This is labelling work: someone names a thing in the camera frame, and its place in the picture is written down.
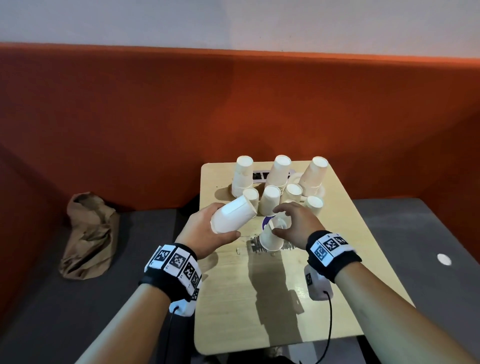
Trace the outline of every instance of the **person's right arm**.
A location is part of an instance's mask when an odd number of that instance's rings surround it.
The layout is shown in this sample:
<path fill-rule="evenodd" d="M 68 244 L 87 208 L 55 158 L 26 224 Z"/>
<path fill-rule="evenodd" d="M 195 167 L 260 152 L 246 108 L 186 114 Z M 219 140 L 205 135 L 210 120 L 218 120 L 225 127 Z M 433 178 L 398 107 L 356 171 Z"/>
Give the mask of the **person's right arm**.
<path fill-rule="evenodd" d="M 273 233 L 300 249 L 308 237 L 325 230 L 318 218 L 297 203 L 274 212 L 291 216 L 289 229 Z M 382 363 L 477 363 L 453 338 L 418 312 L 362 263 L 352 262 L 334 277 L 368 342 Z"/>

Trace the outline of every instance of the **person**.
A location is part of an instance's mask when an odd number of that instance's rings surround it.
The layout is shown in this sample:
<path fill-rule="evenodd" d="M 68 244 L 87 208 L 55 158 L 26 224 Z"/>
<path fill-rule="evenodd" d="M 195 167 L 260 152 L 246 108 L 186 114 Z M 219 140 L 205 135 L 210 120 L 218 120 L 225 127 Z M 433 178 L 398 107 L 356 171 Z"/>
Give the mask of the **person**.
<path fill-rule="evenodd" d="M 178 260 L 187 259 L 192 263 L 187 275 L 192 276 L 198 271 L 197 259 L 207 257 L 215 249 L 240 237 L 238 231 L 212 232 L 210 219 L 222 206 L 213 203 L 192 214 L 175 243 L 169 245 L 173 248 L 164 246 L 173 250 L 157 251 L 152 256 L 137 290 L 77 364 L 141 364 L 149 361 L 170 303 L 192 297 L 192 287 L 188 286 L 191 283 L 185 284 L 175 277 L 174 265 L 180 265 Z M 273 233 L 300 249 L 306 249 L 309 264 L 338 286 L 382 363 L 477 362 L 453 338 L 370 272 L 360 257 L 348 248 L 348 243 L 326 231 L 309 209 L 290 202 L 278 205 L 274 212 L 285 212 L 291 217 L 292 224 L 289 229 L 274 229 Z M 343 244 L 340 249 L 343 252 L 329 263 L 324 259 L 323 265 L 323 255 L 316 250 L 314 253 L 312 246 L 316 245 L 322 251 L 319 242 L 322 243 L 327 235 L 337 236 L 337 241 Z M 166 262 L 165 256 L 170 258 L 166 265 L 161 264 L 162 260 Z"/>

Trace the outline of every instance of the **cable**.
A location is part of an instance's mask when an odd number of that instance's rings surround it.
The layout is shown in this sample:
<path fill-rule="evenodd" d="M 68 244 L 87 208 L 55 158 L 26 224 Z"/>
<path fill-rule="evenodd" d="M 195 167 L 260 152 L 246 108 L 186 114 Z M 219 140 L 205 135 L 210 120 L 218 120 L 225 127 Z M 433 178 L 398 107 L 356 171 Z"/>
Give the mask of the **cable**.
<path fill-rule="evenodd" d="M 173 315 L 175 314 L 175 311 L 177 310 L 178 306 L 175 307 L 172 311 L 172 316 L 170 316 L 170 322 L 168 323 L 168 332 L 167 332 L 167 343 L 165 345 L 165 355 L 163 356 L 163 362 L 166 363 L 167 362 L 167 353 L 168 353 L 168 342 L 170 340 L 170 329 L 171 329 L 171 326 L 172 326 L 172 319 L 173 319 Z"/>
<path fill-rule="evenodd" d="M 328 297 L 328 303 L 330 304 L 330 328 L 328 330 L 328 339 L 327 339 L 327 346 L 325 346 L 325 351 L 320 359 L 315 364 L 318 364 L 319 362 L 322 361 L 322 359 L 325 357 L 325 354 L 327 354 L 328 346 L 330 345 L 330 336 L 332 335 L 332 300 L 330 299 L 330 295 L 328 294 L 327 291 L 324 291 Z"/>

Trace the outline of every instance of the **hand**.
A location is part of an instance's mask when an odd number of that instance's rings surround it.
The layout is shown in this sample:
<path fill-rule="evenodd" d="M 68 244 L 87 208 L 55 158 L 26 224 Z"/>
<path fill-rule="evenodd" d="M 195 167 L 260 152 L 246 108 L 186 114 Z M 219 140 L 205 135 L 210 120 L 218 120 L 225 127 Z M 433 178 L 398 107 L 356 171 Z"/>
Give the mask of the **hand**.
<path fill-rule="evenodd" d="M 215 249 L 237 240 L 240 237 L 239 231 L 224 234 L 215 234 L 212 231 L 210 226 L 212 215 L 223 205 L 215 202 L 192 214 L 175 242 L 192 249 L 200 260 L 209 256 Z"/>
<path fill-rule="evenodd" d="M 289 229 L 275 228 L 272 233 L 291 242 L 297 248 L 305 250 L 308 237 L 315 231 L 325 230 L 311 210 L 296 202 L 282 203 L 273 209 L 275 213 L 282 211 L 292 218 L 292 226 Z"/>

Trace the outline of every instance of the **person's left arm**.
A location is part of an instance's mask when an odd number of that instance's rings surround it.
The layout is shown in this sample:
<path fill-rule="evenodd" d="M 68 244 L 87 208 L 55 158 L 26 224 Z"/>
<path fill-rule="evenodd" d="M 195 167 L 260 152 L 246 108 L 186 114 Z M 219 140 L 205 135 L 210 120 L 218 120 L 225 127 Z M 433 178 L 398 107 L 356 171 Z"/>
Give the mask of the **person's left arm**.
<path fill-rule="evenodd" d="M 202 259 L 239 238 L 238 231 L 213 233 L 210 220 L 222 206 L 213 203 L 191 215 L 175 241 L 176 246 L 184 247 L 194 258 Z M 162 269 L 149 267 L 142 282 L 149 284 L 143 283 L 137 288 L 77 364 L 148 362 L 170 303 L 189 296 L 177 277 Z"/>

